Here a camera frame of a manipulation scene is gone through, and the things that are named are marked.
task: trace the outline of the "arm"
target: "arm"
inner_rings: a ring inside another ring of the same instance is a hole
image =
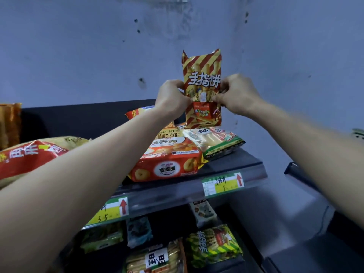
[[[190,104],[177,89],[183,85],[165,82],[155,108],[0,191],[0,272],[47,269],[115,192],[158,132]]]
[[[364,144],[315,127],[261,99],[252,81],[232,75],[216,101],[265,128],[349,218],[364,229]]]

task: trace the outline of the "red arrow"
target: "red arrow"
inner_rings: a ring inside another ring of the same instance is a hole
[[[120,203],[120,207],[123,210],[123,214],[126,214],[125,206],[127,205],[126,201],[123,199]]]
[[[238,179],[239,187],[241,187],[242,186],[242,184],[241,184],[241,176],[239,174],[237,174],[236,179]]]

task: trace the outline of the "snack bag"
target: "snack bag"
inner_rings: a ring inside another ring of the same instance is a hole
[[[191,246],[191,264],[195,268],[201,268],[243,254],[226,224],[190,234],[187,242]]]
[[[127,273],[187,273],[182,239],[134,252],[125,267]]]
[[[0,103],[0,150],[20,143],[21,103]]]
[[[0,189],[88,141],[74,136],[46,138],[0,151]]]
[[[206,199],[190,203],[190,208],[195,216],[197,228],[217,221],[217,215]]]
[[[207,161],[202,152],[186,137],[156,139],[143,154],[129,177],[145,182],[195,174]]]
[[[123,241],[123,229],[120,222],[97,226],[84,232],[81,248],[85,254]]]
[[[182,54],[185,95],[193,103],[186,109],[187,128],[203,128],[221,125],[221,107],[212,101],[220,90],[220,49],[211,54],[188,57]]]
[[[196,144],[209,161],[229,154],[245,143],[236,134],[219,127],[183,129],[182,133]]]
[[[135,248],[153,238],[148,217],[126,220],[128,247]]]
[[[151,106],[144,106],[133,111],[126,112],[125,115],[129,120],[136,117],[143,112],[152,109],[154,105]],[[163,128],[159,134],[157,135],[156,139],[164,139],[164,138],[173,138],[173,137],[181,137],[180,131],[178,128],[175,127],[174,122],[170,122],[165,128]]]

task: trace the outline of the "forearm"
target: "forearm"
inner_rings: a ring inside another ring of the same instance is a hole
[[[156,108],[0,191],[0,271],[41,272],[172,119]]]
[[[260,103],[251,118],[313,179],[348,217],[364,228],[364,145]]]

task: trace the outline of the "hand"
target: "hand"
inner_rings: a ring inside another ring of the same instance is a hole
[[[178,79],[167,80],[159,88],[155,107],[161,109],[164,114],[170,116],[172,120],[177,119],[184,113],[187,106],[192,103],[178,88],[184,88],[184,82]]]
[[[263,103],[250,78],[234,74],[221,82],[222,93],[216,94],[213,101],[225,106],[234,114],[251,117],[252,108]]]

